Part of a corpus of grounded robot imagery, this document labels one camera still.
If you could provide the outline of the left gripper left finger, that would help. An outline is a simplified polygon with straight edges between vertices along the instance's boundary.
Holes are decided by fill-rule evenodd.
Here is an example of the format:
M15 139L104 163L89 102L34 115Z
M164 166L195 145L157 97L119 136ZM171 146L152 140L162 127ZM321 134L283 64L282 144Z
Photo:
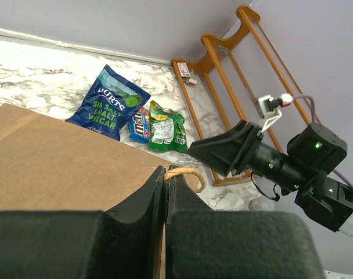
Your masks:
M0 211L0 278L159 278L164 175L106 211Z

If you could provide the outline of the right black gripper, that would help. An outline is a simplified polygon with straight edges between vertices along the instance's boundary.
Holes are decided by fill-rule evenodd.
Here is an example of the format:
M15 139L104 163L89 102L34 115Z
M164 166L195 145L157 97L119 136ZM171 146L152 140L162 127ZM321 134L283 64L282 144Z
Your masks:
M263 139L262 128L240 121L231 130L191 143L187 154L226 177L245 171Z

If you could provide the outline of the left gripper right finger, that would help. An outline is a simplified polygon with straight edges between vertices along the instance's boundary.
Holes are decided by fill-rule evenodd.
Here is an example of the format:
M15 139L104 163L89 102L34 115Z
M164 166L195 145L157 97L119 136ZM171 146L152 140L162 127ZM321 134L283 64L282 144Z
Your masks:
M166 278L323 278L307 225L284 212L214 211L171 166L165 185Z

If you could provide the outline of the green candy bag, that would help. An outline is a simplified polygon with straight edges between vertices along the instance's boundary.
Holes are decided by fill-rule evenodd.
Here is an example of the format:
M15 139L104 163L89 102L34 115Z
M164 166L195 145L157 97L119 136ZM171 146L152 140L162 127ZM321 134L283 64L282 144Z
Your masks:
M150 139L148 146L150 149L159 152L187 152L185 119L179 112L163 108L157 102L151 101L149 117Z

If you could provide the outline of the blue M&M's packet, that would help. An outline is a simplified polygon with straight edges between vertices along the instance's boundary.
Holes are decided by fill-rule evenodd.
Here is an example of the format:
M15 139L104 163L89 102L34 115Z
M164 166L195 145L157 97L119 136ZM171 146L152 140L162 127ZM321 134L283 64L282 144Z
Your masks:
M129 138L147 144L150 138L149 111L140 108L128 122Z

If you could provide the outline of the brown paper bag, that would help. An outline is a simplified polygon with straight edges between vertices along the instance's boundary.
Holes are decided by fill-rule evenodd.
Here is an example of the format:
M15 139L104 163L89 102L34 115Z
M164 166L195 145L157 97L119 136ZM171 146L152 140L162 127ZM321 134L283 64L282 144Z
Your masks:
M0 211L106 211L174 163L33 111L0 107ZM165 185L160 271L165 270Z

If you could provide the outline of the blue Burts chips bag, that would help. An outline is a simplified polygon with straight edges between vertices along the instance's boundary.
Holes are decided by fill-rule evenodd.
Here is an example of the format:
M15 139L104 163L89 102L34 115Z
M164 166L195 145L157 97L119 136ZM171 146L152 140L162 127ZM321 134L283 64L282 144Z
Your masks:
M105 65L66 122L120 140L120 130L151 95Z

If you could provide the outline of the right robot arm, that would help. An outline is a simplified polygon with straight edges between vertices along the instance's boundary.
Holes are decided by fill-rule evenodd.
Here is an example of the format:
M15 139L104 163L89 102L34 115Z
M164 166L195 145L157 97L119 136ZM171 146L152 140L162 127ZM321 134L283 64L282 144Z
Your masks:
M309 124L281 153L262 142L261 127L240 121L231 130L193 142L188 154L226 177L245 170L264 177L316 223L353 237L353 187L330 178L347 155L347 143L319 123Z

